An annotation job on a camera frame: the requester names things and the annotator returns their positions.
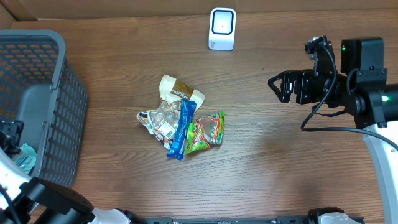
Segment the green candy bag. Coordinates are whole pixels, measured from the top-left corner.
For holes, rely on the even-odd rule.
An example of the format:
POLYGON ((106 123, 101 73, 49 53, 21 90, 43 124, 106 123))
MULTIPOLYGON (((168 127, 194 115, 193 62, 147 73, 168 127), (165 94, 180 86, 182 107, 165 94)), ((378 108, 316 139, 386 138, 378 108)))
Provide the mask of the green candy bag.
POLYGON ((190 123, 187 131, 185 153, 210 149, 219 146, 224 137, 224 111, 202 116, 190 123))

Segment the blue snack bar wrapper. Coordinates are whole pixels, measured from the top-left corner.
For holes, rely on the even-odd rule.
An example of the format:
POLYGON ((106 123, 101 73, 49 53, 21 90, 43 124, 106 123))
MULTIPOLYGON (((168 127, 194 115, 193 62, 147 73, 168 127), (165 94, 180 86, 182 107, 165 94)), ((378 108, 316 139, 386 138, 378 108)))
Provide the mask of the blue snack bar wrapper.
POLYGON ((182 100, 181 102, 182 107, 180 110, 180 119, 178 121, 177 130, 169 152, 167 153, 168 158, 177 158, 180 161, 183 159, 183 145, 187 135, 187 130, 192 122, 197 107, 197 104, 194 101, 182 100))

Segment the brown nut snack bag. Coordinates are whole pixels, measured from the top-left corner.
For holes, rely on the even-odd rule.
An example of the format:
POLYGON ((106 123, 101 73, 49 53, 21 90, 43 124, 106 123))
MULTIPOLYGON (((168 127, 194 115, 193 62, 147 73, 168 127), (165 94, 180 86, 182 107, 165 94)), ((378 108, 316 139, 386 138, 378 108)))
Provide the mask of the brown nut snack bag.
POLYGON ((205 100, 205 95, 183 81, 164 75, 159 84, 160 105, 155 110, 140 111, 136 118, 151 135, 170 149, 180 119, 182 100, 194 101, 196 111, 205 100))

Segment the teal tissue pack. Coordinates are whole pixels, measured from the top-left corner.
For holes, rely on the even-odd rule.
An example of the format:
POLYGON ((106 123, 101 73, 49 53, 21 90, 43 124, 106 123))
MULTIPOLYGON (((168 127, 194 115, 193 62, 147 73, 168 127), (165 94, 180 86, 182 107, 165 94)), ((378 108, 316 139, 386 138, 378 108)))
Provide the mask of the teal tissue pack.
POLYGON ((35 167, 37 153, 33 147, 26 143, 20 147, 20 150, 20 153, 12 156, 12 160, 22 171, 30 174, 31 170, 35 167))

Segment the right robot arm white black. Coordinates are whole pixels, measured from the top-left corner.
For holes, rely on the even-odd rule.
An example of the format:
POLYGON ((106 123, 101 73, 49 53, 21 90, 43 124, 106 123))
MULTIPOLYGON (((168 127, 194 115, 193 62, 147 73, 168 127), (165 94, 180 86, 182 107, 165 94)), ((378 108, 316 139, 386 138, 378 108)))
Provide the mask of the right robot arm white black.
POLYGON ((301 124, 305 132, 359 133, 368 147, 376 172, 384 209, 384 221, 397 223, 397 85, 387 84, 384 41, 362 37, 341 41, 338 70, 332 43, 326 36, 305 43, 312 69, 286 70, 272 77, 268 86, 281 103, 311 103, 312 111, 301 124), (322 105, 344 109, 333 116, 350 114, 355 127, 316 127, 307 123, 322 105))

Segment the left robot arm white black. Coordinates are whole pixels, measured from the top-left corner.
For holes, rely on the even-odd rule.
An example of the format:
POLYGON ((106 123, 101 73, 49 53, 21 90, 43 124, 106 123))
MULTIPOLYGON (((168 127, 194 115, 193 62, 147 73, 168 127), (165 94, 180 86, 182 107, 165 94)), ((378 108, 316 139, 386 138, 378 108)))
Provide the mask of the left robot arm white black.
POLYGON ((23 127, 22 121, 1 121, 1 223, 28 223, 37 205, 45 210, 36 223, 146 223, 129 210, 97 209, 68 187, 27 175, 11 159, 22 151, 17 145, 23 127))

